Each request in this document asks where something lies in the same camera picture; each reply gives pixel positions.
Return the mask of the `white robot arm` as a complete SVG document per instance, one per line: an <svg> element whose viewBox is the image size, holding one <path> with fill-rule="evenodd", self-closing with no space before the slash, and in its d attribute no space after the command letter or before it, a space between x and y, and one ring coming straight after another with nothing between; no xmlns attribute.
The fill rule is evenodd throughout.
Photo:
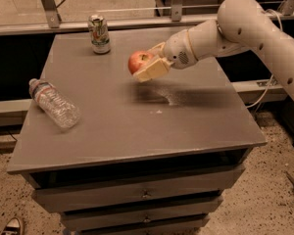
<svg viewBox="0 0 294 235"><path fill-rule="evenodd" d="M152 58L133 76L148 81L243 48L257 55L294 101L294 38L280 30L256 0L224 0L214 20L182 30L151 48Z"/></svg>

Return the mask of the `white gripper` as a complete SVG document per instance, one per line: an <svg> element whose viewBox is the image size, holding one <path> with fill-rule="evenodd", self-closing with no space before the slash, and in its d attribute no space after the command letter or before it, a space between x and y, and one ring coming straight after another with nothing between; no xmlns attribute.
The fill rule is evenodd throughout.
<svg viewBox="0 0 294 235"><path fill-rule="evenodd" d="M161 77L167 74L171 67L183 70L197 63L186 29L172 35L166 43L162 42L150 48L148 52L159 57L154 58L133 75L139 82Z"/></svg>

